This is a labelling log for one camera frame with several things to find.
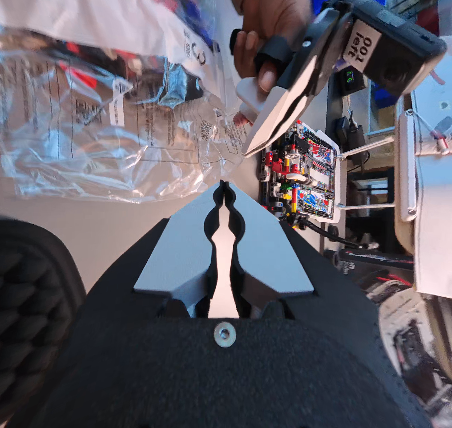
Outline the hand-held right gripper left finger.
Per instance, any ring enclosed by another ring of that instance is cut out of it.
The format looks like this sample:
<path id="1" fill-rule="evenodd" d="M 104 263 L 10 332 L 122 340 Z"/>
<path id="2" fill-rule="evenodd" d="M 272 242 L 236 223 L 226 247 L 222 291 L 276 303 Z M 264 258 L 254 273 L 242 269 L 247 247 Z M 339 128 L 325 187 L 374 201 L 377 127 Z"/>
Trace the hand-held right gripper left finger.
<path id="1" fill-rule="evenodd" d="M 189 316 L 202 316 L 218 282 L 217 250 L 224 183 L 217 183 L 169 218 L 134 291 L 181 301 Z"/>

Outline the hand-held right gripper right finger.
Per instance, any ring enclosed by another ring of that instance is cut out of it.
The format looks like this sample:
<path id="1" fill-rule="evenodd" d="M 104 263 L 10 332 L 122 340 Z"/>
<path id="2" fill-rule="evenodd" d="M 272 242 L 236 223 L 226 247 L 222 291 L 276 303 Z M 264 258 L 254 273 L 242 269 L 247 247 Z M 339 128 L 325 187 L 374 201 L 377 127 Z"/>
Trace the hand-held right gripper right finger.
<path id="1" fill-rule="evenodd" d="M 282 223 L 234 184 L 226 183 L 234 235 L 230 285 L 238 312 L 263 312 L 269 303 L 311 295 L 314 287 Z"/>

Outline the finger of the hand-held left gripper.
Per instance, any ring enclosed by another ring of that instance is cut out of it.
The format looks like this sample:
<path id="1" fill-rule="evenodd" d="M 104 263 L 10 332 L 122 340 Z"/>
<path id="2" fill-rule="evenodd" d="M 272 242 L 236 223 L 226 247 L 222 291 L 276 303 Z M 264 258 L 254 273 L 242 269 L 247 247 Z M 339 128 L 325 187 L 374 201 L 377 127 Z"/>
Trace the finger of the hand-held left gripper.
<path id="1" fill-rule="evenodd" d="M 266 148 L 280 131 L 280 122 L 294 100 L 294 91 L 275 86 L 263 99 L 257 86 L 241 86 L 241 100 L 257 114 L 241 151 L 243 155 L 254 155 Z"/>
<path id="2" fill-rule="evenodd" d="M 287 108 L 283 108 L 278 115 L 269 115 L 260 125 L 254 123 L 253 135 L 246 141 L 246 156 L 251 157 L 262 151 L 285 133 L 298 120 L 314 99 L 314 95 L 297 97 Z"/>

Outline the lego car chassis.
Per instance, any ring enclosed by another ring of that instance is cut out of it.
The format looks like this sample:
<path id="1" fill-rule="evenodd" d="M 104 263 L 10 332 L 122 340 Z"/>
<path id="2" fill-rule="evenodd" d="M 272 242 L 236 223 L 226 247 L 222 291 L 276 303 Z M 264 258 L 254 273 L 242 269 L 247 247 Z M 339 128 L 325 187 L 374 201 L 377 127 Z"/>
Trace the lego car chassis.
<path id="1" fill-rule="evenodd" d="M 310 176 L 309 144 L 306 137 L 306 125 L 296 120 L 292 126 L 275 142 L 261 151 L 259 203 L 279 221 L 287 222 L 292 228 L 304 230 L 302 219 L 304 197 L 308 189 L 315 186 L 315 179 Z M 293 164 L 285 159 L 291 152 L 301 154 L 299 163 Z M 286 175 L 272 172 L 272 162 L 277 158 L 290 166 Z"/>

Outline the clear bag of lego parts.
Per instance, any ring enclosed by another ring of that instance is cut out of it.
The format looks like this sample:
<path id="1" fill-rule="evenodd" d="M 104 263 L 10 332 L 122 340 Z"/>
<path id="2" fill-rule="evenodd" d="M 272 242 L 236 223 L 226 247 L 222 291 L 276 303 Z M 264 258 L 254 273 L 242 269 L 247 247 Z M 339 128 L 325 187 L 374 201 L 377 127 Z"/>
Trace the clear bag of lego parts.
<path id="1" fill-rule="evenodd" d="M 16 196 L 205 191 L 252 124 L 217 0 L 0 0 L 1 171 Z"/>

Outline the lego instruction booklet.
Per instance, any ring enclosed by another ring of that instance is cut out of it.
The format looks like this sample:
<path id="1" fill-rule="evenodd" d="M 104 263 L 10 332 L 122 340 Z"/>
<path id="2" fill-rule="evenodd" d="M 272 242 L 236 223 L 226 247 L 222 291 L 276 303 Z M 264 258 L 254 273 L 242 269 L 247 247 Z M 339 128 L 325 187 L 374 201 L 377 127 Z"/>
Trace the lego instruction booklet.
<path id="1" fill-rule="evenodd" d="M 416 173 L 415 278 L 419 292 L 452 297 L 451 36 L 448 50 L 411 94 Z"/>

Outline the black lego set box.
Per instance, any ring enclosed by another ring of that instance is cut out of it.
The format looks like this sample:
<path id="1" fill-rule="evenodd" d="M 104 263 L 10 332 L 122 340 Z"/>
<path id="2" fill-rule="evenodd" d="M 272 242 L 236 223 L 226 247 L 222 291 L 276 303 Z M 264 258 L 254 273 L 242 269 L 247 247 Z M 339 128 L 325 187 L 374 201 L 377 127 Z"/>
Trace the black lego set box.
<path id="1" fill-rule="evenodd" d="M 345 248 L 332 264 L 378 307 L 385 350 L 434 427 L 452 425 L 451 299 L 419 293 L 411 257 Z"/>

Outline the person's left hand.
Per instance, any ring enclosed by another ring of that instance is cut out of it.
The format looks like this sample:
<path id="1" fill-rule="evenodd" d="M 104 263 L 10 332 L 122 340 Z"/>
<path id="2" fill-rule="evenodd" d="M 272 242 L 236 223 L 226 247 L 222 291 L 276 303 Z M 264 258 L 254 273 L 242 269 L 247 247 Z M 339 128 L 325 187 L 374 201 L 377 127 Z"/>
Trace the person's left hand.
<path id="1" fill-rule="evenodd" d="M 311 23 L 311 0 L 231 0 L 243 16 L 233 49 L 234 65 L 243 78 L 257 77 L 259 90 L 268 93 L 278 79 L 275 65 L 263 63 L 256 72 L 254 58 L 260 47 L 272 36 L 283 37 L 292 51 L 301 47 L 302 38 Z"/>

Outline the black power adapter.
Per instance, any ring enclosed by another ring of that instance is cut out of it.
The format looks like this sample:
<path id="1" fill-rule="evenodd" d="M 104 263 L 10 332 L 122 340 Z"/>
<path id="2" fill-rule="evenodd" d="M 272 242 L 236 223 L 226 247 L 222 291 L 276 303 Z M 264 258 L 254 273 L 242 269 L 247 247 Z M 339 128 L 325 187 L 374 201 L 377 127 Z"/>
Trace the black power adapter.
<path id="1" fill-rule="evenodd" d="M 335 121 L 335 134 L 342 152 L 348 152 L 365 145 L 362 125 L 357 124 L 353 112 L 348 117 Z"/>

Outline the black power bank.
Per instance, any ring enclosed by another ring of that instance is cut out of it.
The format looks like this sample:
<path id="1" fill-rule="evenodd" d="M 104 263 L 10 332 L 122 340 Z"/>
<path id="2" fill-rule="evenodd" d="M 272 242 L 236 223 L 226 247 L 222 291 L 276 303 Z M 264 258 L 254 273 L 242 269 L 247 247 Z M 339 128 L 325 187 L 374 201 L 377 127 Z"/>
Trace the black power bank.
<path id="1" fill-rule="evenodd" d="M 368 87 L 367 77 L 352 66 L 342 69 L 336 76 L 343 97 Z"/>

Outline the metal rod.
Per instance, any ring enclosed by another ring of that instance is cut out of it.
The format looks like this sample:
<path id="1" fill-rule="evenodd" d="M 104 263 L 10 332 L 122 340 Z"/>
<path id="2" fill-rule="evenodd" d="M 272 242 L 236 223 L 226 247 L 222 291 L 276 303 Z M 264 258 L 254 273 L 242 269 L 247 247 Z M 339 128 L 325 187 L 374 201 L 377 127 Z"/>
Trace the metal rod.
<path id="1" fill-rule="evenodd" d="M 381 146 L 384 146 L 384 145 L 393 143 L 393 142 L 394 142 L 394 139 L 395 139 L 394 136 L 388 136 L 388 137 L 385 137 L 385 138 L 382 139 L 382 140 L 379 140 L 379 141 L 376 141 L 376 142 L 372 142 L 372 143 L 365 144 L 365 145 L 363 145 L 363 146 L 361 146 L 361 147 L 357 147 L 357 148 L 354 148 L 354 149 L 351 149 L 351 150 L 348 150 L 348 151 L 346 151 L 346 152 L 343 152 L 343 153 L 339 154 L 339 155 L 337 156 L 337 159 L 338 159 L 339 161 L 344 161 L 344 160 L 346 160 L 349 156 L 353 156 L 353 155 L 356 155 L 356 154 L 360 154 L 360 153 L 363 153 L 363 152 L 367 152 L 367 151 L 370 151 L 370 150 L 372 150 L 372 149 L 379 148 L 379 147 L 381 147 Z"/>
<path id="2" fill-rule="evenodd" d="M 381 204 L 367 204 L 367 205 L 353 205 L 347 206 L 342 203 L 338 203 L 335 205 L 335 208 L 338 210 L 379 210 L 386 208 L 394 208 L 396 204 L 392 203 L 381 203 Z"/>

